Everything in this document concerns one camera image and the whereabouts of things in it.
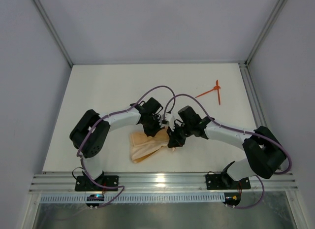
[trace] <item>folded towel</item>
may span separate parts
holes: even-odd
[[[149,156],[167,147],[169,141],[166,129],[160,130],[154,137],[147,137],[143,132],[130,135],[130,157],[134,163],[139,163]]]

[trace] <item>orange zip tie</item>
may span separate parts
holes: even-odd
[[[219,80],[217,80],[217,81],[216,81],[216,86],[215,86],[213,89],[211,89],[211,90],[209,90],[209,91],[207,91],[207,92],[204,92],[204,93],[202,93],[202,94],[196,96],[195,98],[198,98],[198,97],[200,97],[200,96],[206,95],[207,93],[210,93],[210,92],[213,91],[213,90],[217,90],[217,91],[218,91],[219,105],[221,105],[221,98],[220,98],[219,89],[221,89],[221,87],[219,86]]]

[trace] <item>purple cable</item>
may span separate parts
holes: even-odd
[[[280,144],[278,144],[277,142],[275,142],[274,140],[270,139],[270,138],[267,138],[263,135],[260,135],[260,134],[257,134],[255,132],[251,132],[251,131],[243,131],[243,130],[240,130],[240,129],[236,129],[236,128],[233,128],[233,127],[228,127],[228,126],[225,126],[225,125],[221,125],[220,123],[216,122],[212,117],[209,116],[208,112],[206,111],[206,109],[202,106],[202,104],[197,100],[195,99],[193,96],[190,96],[190,95],[187,95],[187,94],[179,94],[179,95],[175,95],[173,98],[171,98],[166,107],[165,107],[165,110],[164,110],[164,116],[166,115],[166,109],[168,107],[168,105],[170,104],[170,102],[179,97],[179,96],[186,96],[188,98],[191,98],[192,100],[194,100],[200,107],[201,109],[204,111],[204,113],[206,114],[206,116],[210,119],[210,121],[212,121],[214,124],[216,124],[217,126],[221,126],[222,128],[225,128],[225,129],[228,129],[228,130],[231,130],[231,131],[236,131],[236,132],[239,132],[239,133],[246,133],[246,134],[251,134],[251,135],[255,135],[259,138],[262,138],[262,139],[265,139],[267,141],[269,141],[270,143],[276,145],[278,148],[280,148],[282,150],[282,152],[284,153],[284,155],[287,157],[288,161],[289,161],[289,165],[287,167],[286,170],[284,171],[281,171],[281,172],[275,172],[275,174],[277,175],[282,175],[282,174],[286,174],[287,172],[289,172],[292,168],[292,159],[291,159],[291,156],[289,155],[289,153],[284,149],[284,147],[282,147]]]
[[[262,202],[262,199],[265,196],[265,187],[264,187],[264,184],[262,183],[262,180],[260,179],[260,177],[259,176],[255,176],[255,177],[258,178],[258,180],[261,183],[261,187],[262,187],[262,193],[261,193],[260,199],[256,203],[254,203],[253,205],[249,205],[249,206],[235,206],[234,208],[237,208],[237,209],[250,209],[250,208],[254,208],[255,206],[257,206],[258,204],[260,204]]]
[[[95,122],[95,124],[91,127],[90,131],[88,132],[88,134],[86,135],[86,137],[85,137],[84,140],[82,141],[82,143],[81,143],[81,145],[80,145],[80,147],[79,147],[79,149],[78,149],[78,152],[77,152],[77,157],[80,156],[80,153],[81,153],[81,151],[82,151],[83,146],[84,146],[85,143],[87,142],[87,140],[88,140],[88,138],[90,137],[91,133],[94,131],[95,127],[96,127],[102,120],[104,120],[105,118],[107,118],[107,117],[109,117],[109,116],[113,116],[113,115],[116,115],[116,114],[125,113],[125,112],[128,112],[128,111],[132,110],[137,104],[140,103],[140,101],[141,101],[148,93],[150,93],[150,92],[152,92],[153,90],[156,90],[156,89],[158,89],[158,88],[167,88],[167,89],[169,89],[169,90],[172,92],[172,94],[173,94],[173,99],[172,99],[172,100],[174,100],[173,106],[172,106],[172,108],[170,109],[170,111],[172,111],[173,108],[174,108],[174,106],[175,106],[175,99],[174,99],[175,93],[174,93],[174,91],[173,91],[171,88],[169,88],[168,86],[166,86],[166,85],[159,85],[159,86],[156,86],[156,87],[150,89],[149,91],[147,91],[133,106],[131,106],[131,107],[128,108],[127,110],[112,112],[112,113],[107,114],[107,115],[101,117],[100,119],[98,119],[98,121]]]

